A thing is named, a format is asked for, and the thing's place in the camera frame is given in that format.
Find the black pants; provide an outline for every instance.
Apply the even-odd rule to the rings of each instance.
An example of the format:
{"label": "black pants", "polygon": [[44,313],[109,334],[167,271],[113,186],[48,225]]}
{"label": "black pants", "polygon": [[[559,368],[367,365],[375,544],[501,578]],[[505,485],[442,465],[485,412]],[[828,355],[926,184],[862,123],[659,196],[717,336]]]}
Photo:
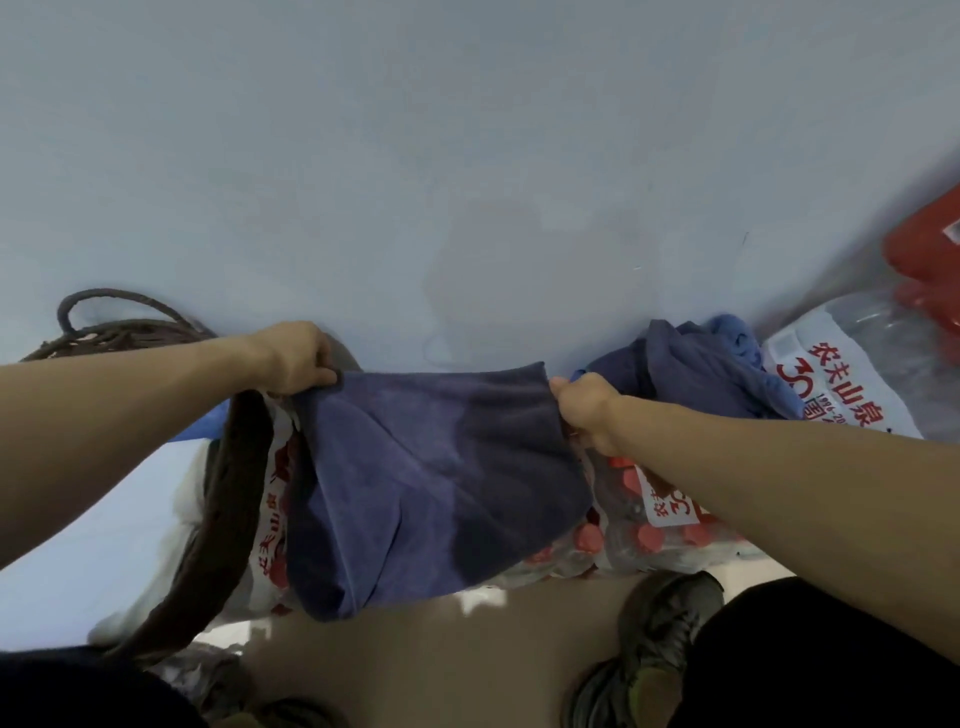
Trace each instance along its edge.
{"label": "black pants", "polygon": [[950,660],[800,579],[781,579],[748,589],[704,626],[670,726],[958,725],[958,689]]}

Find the tiled floor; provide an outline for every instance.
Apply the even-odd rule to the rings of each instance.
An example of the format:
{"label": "tiled floor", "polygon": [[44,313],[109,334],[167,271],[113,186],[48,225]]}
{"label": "tiled floor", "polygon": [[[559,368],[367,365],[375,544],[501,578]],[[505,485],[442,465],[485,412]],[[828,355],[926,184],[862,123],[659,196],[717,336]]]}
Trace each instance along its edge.
{"label": "tiled floor", "polygon": [[[787,571],[774,562],[713,570],[728,597]],[[303,615],[249,629],[263,697],[330,702],[354,728],[554,728],[564,690],[615,652],[614,623],[635,579],[550,581],[469,615],[456,597],[318,624]],[[248,635],[222,628],[212,641]]]}

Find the forearm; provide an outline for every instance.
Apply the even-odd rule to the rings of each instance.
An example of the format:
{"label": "forearm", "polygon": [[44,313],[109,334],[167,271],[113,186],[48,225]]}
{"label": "forearm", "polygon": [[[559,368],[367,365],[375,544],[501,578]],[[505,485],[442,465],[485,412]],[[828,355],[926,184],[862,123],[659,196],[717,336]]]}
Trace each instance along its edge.
{"label": "forearm", "polygon": [[257,381],[244,339],[0,367],[0,568]]}
{"label": "forearm", "polygon": [[960,448],[617,398],[623,454],[798,575],[960,660]]}

